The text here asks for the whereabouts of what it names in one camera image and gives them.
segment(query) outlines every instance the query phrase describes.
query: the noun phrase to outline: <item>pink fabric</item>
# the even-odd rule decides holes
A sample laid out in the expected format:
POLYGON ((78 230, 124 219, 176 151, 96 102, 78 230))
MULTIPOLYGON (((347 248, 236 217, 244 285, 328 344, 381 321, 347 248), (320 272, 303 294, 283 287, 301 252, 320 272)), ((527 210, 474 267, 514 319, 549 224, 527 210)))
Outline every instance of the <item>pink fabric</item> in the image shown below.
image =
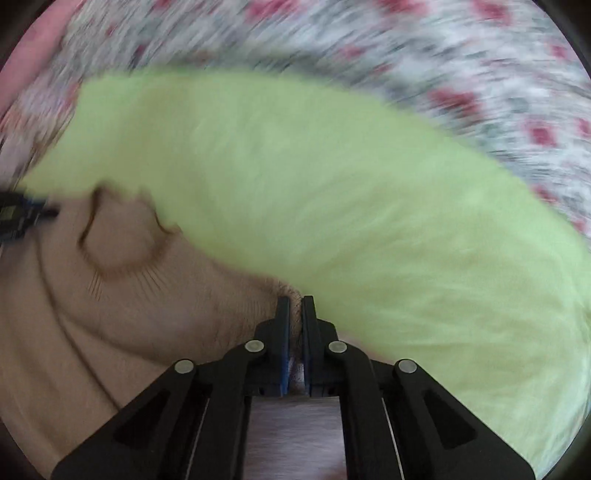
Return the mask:
POLYGON ((56 0, 30 26, 0 71, 0 118, 47 65, 63 33, 85 0, 56 0))

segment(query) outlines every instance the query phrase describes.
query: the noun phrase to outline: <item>light green cloth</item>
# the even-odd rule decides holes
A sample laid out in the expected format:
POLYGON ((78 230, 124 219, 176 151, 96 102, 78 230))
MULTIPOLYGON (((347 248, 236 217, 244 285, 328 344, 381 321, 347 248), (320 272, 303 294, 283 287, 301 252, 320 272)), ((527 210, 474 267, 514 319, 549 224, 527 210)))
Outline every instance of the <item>light green cloth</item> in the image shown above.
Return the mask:
POLYGON ((36 194, 147 189, 198 247, 276 275, 386 361, 415 359, 539 476, 586 414, 590 257, 507 171, 410 113, 301 79, 86 84, 36 194))

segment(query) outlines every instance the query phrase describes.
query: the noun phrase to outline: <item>floral fabric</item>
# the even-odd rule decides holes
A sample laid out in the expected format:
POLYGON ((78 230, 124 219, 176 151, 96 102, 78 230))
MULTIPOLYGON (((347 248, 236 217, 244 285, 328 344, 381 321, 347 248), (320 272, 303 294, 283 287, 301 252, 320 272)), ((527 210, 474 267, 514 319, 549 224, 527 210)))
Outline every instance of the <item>floral fabric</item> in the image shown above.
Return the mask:
POLYGON ((531 0, 87 0, 0 123, 0 180, 59 137, 82 81, 162 65, 320 76, 414 110, 499 160, 591 245, 591 82, 531 0))

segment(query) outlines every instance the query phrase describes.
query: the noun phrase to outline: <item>brown garment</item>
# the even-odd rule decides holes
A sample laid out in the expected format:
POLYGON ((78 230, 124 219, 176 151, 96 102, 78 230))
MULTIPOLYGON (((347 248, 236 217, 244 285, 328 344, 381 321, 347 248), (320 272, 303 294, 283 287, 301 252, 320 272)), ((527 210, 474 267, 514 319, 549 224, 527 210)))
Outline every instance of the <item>brown garment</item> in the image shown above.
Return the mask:
MULTIPOLYGON (((230 270, 108 190, 0 257, 0 417, 46 478, 179 358, 221 358, 288 285, 230 270)), ((293 325, 293 337, 298 326, 293 325)))

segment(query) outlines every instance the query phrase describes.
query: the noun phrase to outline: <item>round metal rivet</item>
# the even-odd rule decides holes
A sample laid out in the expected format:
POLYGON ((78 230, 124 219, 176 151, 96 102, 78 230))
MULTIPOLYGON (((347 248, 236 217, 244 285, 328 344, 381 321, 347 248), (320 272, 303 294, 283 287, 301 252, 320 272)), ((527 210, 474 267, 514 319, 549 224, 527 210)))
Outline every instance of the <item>round metal rivet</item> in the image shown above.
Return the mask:
POLYGON ((257 353, 265 348, 265 344, 260 340, 251 340, 244 345, 244 348, 250 353, 257 353))
POLYGON ((333 353, 344 353, 347 351, 347 344, 341 341, 330 342, 329 350, 333 353))
POLYGON ((174 366, 176 372, 181 375, 192 372, 193 368, 195 368, 195 364, 191 360, 179 360, 174 366))
POLYGON ((417 364, 412 360, 400 360, 398 368, 406 374, 413 374, 417 371, 417 364))

